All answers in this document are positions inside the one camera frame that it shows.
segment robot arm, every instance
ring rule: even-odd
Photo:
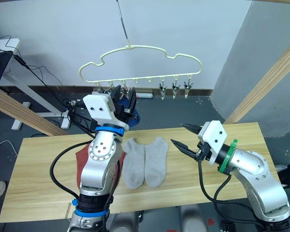
[[[262,155],[236,148],[237,140],[231,146],[224,144],[227,134],[220,121],[206,122],[202,128],[191,124],[182,126],[198,134],[200,142],[199,151],[193,152],[186,145],[172,140],[181,152],[196,161],[206,159],[211,165],[217,163],[221,173],[234,174],[243,184],[256,217],[272,230],[290,231],[287,195],[271,175]]]
[[[87,162],[81,173],[80,195],[75,205],[68,232],[106,232],[109,205],[120,178],[122,137],[129,130],[136,95],[129,93],[127,105],[119,104],[120,86],[109,94],[87,95],[83,101],[90,116],[100,125],[95,129],[96,138],[88,147]]]

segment gray sock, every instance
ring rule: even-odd
[[[158,187],[165,179],[168,149],[168,144],[161,137],[145,145],[145,180],[150,187]]]
[[[123,176],[128,188],[136,189],[144,182],[145,148],[130,138],[124,145],[126,156],[124,158]]]

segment wooden beam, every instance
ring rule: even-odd
[[[21,103],[5,94],[1,89],[0,111],[49,136],[67,134],[61,128],[24,107]]]
[[[271,1],[271,2],[279,2],[279,3],[290,4],[290,0],[257,0],[257,1]]]
[[[224,124],[237,123],[290,72],[290,46],[238,105]]]

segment green ring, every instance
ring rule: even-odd
[[[230,149],[228,150],[226,157],[224,158],[224,160],[223,160],[223,162],[218,170],[220,173],[224,173],[224,171],[229,163],[229,160],[233,154],[233,151],[236,148],[236,145],[237,145],[237,139],[234,139],[233,143],[231,143],[231,145],[230,145]]]

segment white hanger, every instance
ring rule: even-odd
[[[120,19],[121,19],[121,24],[122,24],[123,30],[125,32],[125,36],[126,36],[126,40],[127,40],[128,45],[125,46],[125,47],[121,47],[121,48],[118,48],[118,49],[114,49],[112,51],[109,51],[109,52],[106,52],[106,53],[102,54],[100,56],[100,60],[101,60],[101,63],[100,64],[97,64],[95,62],[88,62],[88,63],[84,64],[83,66],[81,66],[80,69],[79,69],[79,71],[78,71],[78,73],[79,73],[79,75],[80,75],[80,77],[81,77],[82,80],[84,80],[85,82],[88,82],[88,83],[97,83],[97,85],[100,85],[101,82],[108,82],[108,83],[110,83],[110,82],[113,82],[113,81],[121,81],[121,82],[124,83],[127,80],[134,80],[136,83],[138,83],[139,80],[141,80],[141,79],[147,79],[149,82],[151,82],[151,80],[154,79],[154,78],[161,78],[162,79],[162,78],[165,78],[165,77],[174,77],[174,79],[178,79],[178,77],[180,77],[180,76],[188,76],[189,78],[191,78],[192,75],[199,74],[202,71],[203,66],[202,66],[201,61],[198,58],[196,58],[196,57],[194,57],[192,55],[187,55],[187,54],[183,54],[183,53],[177,53],[175,56],[172,57],[172,56],[169,56],[168,55],[168,53],[167,53],[167,51],[165,49],[160,48],[160,47],[153,47],[153,46],[147,46],[147,45],[130,45],[130,42],[129,42],[129,39],[128,39],[128,36],[127,36],[127,32],[126,32],[126,29],[125,29],[125,25],[124,25],[124,22],[123,22],[123,19],[122,19],[122,16],[121,16],[121,11],[120,11],[120,7],[119,7],[118,0],[116,0],[116,2],[117,2],[118,11],[119,11],[119,16],[120,16]],[[114,52],[119,52],[119,51],[123,51],[123,50],[132,50],[132,49],[135,49],[135,48],[150,48],[150,49],[159,50],[159,51],[164,52],[165,57],[168,58],[168,59],[176,59],[179,56],[188,57],[188,58],[191,58],[191,59],[197,61],[198,62],[198,65],[200,66],[200,69],[198,71],[196,71],[196,72],[191,72],[191,73],[189,72],[189,73],[179,73],[179,74],[170,74],[170,75],[158,75],[158,76],[143,76],[143,77],[132,77],[132,78],[107,79],[107,80],[98,80],[98,81],[89,81],[89,80],[87,80],[87,79],[85,79],[83,77],[82,70],[85,67],[87,67],[89,65],[95,65],[97,67],[100,67],[100,66],[102,66],[102,65],[105,64],[105,61],[103,59],[105,56],[107,56],[107,55],[109,55],[111,53],[114,53]]]

